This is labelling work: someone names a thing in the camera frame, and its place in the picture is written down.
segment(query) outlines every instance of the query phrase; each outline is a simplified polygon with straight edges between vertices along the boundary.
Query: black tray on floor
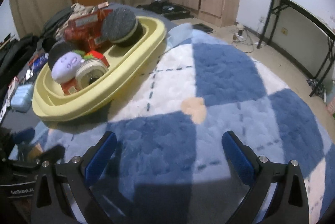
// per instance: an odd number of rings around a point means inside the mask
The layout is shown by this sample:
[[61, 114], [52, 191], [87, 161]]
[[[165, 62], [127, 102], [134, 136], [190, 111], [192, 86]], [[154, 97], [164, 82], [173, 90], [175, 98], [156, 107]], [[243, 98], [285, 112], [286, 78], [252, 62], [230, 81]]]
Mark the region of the black tray on floor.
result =
[[149, 5], [139, 5], [137, 8], [143, 8], [144, 10], [155, 12], [165, 18], [172, 20], [193, 18], [190, 14], [191, 11], [182, 6], [172, 4], [170, 2], [159, 2], [155, 1]]

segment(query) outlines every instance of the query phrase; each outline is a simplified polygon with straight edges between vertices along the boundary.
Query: blue gripper pad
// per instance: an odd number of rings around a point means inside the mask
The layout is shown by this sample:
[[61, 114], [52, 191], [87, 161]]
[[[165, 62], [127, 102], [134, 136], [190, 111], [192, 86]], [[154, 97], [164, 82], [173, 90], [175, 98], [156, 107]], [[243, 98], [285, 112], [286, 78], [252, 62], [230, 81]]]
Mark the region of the blue gripper pad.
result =
[[100, 139], [100, 141], [91, 148], [97, 148], [91, 161], [86, 165], [83, 172], [85, 178], [85, 184], [87, 187], [95, 184], [100, 178], [104, 168], [106, 167], [108, 161], [113, 155], [117, 139], [113, 132], [108, 132]]
[[230, 135], [230, 132], [232, 131], [227, 131], [222, 136], [222, 147], [224, 153], [234, 165], [234, 168], [242, 182], [251, 187], [255, 181], [254, 167], [239, 147], [239, 145], [243, 144], [240, 142], [238, 145]]

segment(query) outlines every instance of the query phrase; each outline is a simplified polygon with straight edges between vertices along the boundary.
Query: red package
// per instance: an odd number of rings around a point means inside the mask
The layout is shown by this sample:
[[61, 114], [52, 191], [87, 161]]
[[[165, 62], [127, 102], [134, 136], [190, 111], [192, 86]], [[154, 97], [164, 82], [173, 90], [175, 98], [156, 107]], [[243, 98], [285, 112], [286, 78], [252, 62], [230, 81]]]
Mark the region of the red package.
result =
[[86, 56], [91, 56], [92, 58], [94, 57], [94, 58], [100, 59], [100, 60], [107, 66], [107, 68], [109, 67], [109, 63], [108, 63], [106, 57], [105, 57], [103, 54], [101, 54], [101, 53], [99, 53], [99, 52], [97, 52], [97, 51], [94, 51], [94, 50], [89, 51], [89, 52], [85, 55], [85, 57], [86, 57]]
[[80, 50], [89, 52], [102, 46], [105, 39], [101, 37], [103, 20], [112, 9], [98, 9], [96, 12], [69, 20], [64, 31], [65, 40], [76, 41]]
[[44, 51], [40, 50], [38, 53], [36, 53], [29, 61], [28, 66], [31, 67], [35, 60], [37, 60], [39, 57], [44, 55]]
[[75, 78], [69, 80], [66, 83], [61, 84], [61, 87], [66, 96], [71, 95], [77, 91], [80, 91], [77, 80]]

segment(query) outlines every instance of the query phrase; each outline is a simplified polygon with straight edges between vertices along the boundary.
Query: black and grey round brush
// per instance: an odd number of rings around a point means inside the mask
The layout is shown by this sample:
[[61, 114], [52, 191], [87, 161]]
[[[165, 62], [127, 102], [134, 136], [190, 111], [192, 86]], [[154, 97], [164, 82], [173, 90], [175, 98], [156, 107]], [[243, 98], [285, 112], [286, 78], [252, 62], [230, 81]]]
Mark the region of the black and grey round brush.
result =
[[120, 47], [137, 43], [143, 37], [143, 27], [129, 8], [113, 10], [103, 20], [101, 34]]
[[78, 47], [69, 42], [69, 41], [58, 41], [54, 46], [49, 51], [49, 56], [48, 56], [48, 66], [50, 68], [50, 71], [52, 71], [52, 68], [54, 67], [56, 61], [63, 56], [64, 54], [71, 52], [73, 50], [77, 50]]

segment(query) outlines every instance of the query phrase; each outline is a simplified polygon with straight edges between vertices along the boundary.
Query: yellow tray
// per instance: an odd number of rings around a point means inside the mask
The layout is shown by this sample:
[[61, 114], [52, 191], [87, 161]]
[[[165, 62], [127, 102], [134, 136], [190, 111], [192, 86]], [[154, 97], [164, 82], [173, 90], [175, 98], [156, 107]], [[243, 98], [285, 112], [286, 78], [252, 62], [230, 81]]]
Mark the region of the yellow tray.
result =
[[137, 17], [144, 28], [143, 38], [133, 46], [116, 45], [103, 52], [110, 64], [108, 72], [97, 81], [72, 95], [65, 96], [60, 85], [51, 78], [46, 64], [39, 73], [32, 97], [32, 109], [42, 120], [68, 121], [91, 113], [113, 99], [165, 38], [162, 21]]

